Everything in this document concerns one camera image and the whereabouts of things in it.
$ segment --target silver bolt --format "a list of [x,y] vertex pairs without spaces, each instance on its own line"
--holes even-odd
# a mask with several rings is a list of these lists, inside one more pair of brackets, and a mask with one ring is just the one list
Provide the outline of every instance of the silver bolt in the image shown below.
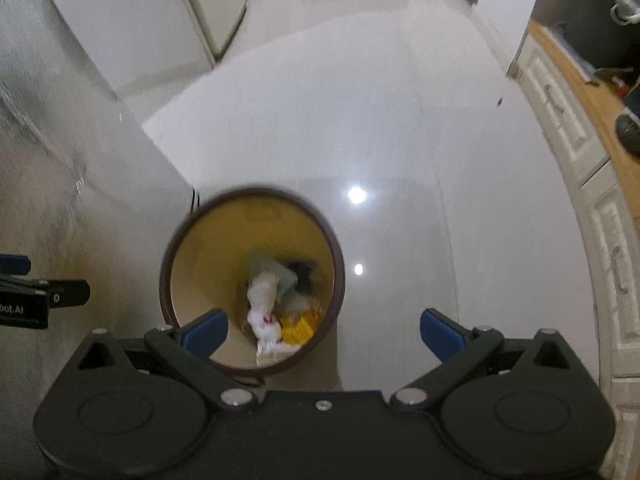
[[227,406],[244,406],[248,404],[252,400],[254,400],[254,394],[252,394],[249,390],[244,390],[242,388],[233,388],[231,390],[227,390],[226,392],[222,392],[220,395],[220,399]]
[[405,388],[404,390],[396,392],[396,399],[408,406],[421,404],[428,398],[427,392],[420,388]]
[[316,402],[316,408],[321,412],[328,412],[334,404],[330,400],[318,400]]

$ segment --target glossy floor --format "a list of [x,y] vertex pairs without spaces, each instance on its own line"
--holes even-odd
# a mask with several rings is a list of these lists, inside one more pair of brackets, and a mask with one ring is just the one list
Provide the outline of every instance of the glossy floor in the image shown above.
[[251,0],[226,61],[145,123],[204,198],[286,187],[338,235],[337,330],[272,386],[391,393],[437,364],[418,332],[427,306],[509,336],[555,326],[597,374],[566,189],[469,13],[464,0]]

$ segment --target round trash bin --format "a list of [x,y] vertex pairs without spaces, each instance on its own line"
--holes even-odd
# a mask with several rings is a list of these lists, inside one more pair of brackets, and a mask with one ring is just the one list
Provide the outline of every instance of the round trash bin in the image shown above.
[[[323,314],[298,352],[265,366],[257,365],[255,343],[242,326],[254,250],[276,260],[313,260],[313,297]],[[322,341],[340,312],[344,283],[342,251],[324,217],[290,192],[249,187],[219,195],[180,225],[162,262],[160,302],[165,321],[174,327],[222,308],[228,335],[211,365],[232,376],[264,377],[293,366]]]

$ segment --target stainless steel refrigerator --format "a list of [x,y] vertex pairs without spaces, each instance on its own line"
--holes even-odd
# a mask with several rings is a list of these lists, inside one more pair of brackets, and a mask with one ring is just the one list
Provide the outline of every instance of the stainless steel refrigerator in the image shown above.
[[52,1],[0,0],[0,253],[92,288],[86,306],[52,310],[48,330],[0,327],[0,477],[50,475],[31,418],[91,329],[139,336],[163,322],[159,266],[192,193]]

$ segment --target drawer handle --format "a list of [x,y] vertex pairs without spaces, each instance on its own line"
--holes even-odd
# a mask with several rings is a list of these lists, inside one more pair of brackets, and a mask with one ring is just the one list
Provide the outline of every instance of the drawer handle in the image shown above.
[[554,101],[553,94],[551,93],[551,85],[549,83],[545,85],[545,95],[546,100],[551,103],[551,107],[556,111],[556,113],[563,115],[564,108],[562,108],[558,103]]
[[611,270],[613,271],[613,281],[616,283],[616,290],[620,294],[628,294],[629,289],[622,286],[620,282],[620,272],[618,270],[618,255],[622,252],[622,247],[616,245],[611,252]]

